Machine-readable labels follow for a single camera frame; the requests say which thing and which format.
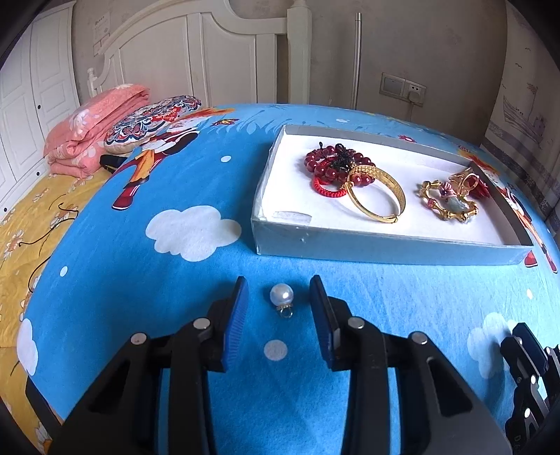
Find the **pink blanket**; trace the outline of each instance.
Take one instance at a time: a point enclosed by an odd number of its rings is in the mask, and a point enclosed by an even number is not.
[[[148,104],[148,90],[125,84],[100,93],[56,125],[43,151],[54,174],[83,178],[99,169],[107,130]]]

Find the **pearl pendant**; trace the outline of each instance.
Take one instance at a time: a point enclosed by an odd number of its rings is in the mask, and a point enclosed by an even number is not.
[[[270,301],[283,318],[291,318],[293,314],[293,290],[287,284],[278,283],[270,290]]]

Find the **gray wall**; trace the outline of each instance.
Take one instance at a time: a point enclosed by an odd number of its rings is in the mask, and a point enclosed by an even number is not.
[[[80,100],[88,98],[92,23],[111,12],[111,32],[153,0],[77,0],[72,44]],[[407,103],[379,94],[381,73],[428,87],[412,121],[479,144],[506,54],[505,0],[307,0],[313,14],[311,102],[347,108],[352,86],[354,14],[363,13],[358,108],[404,119]],[[53,5],[63,3],[55,0]],[[241,17],[286,15],[292,0],[230,0]]]

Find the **white cloud print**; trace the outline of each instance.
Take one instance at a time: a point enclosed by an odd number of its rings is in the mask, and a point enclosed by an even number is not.
[[[482,327],[476,327],[469,333],[466,347],[470,356],[478,362],[478,370],[484,379],[489,379],[508,366],[500,354],[500,343],[516,326],[516,322],[506,322],[499,313],[490,313],[484,318]]]
[[[155,240],[158,253],[180,254],[189,262],[209,258],[218,247],[235,242],[241,226],[234,220],[221,219],[212,206],[194,206],[185,211],[165,210],[151,219],[146,235]]]
[[[35,374],[37,362],[39,360],[39,353],[37,352],[37,345],[33,341],[33,327],[29,319],[24,319],[20,325],[20,331],[17,333],[17,358],[21,366],[29,376]]]

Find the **wardrobe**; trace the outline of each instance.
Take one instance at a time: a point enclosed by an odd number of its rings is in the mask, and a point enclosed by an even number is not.
[[[72,64],[72,8],[39,14],[0,69],[0,219],[49,170],[49,131],[80,105]]]

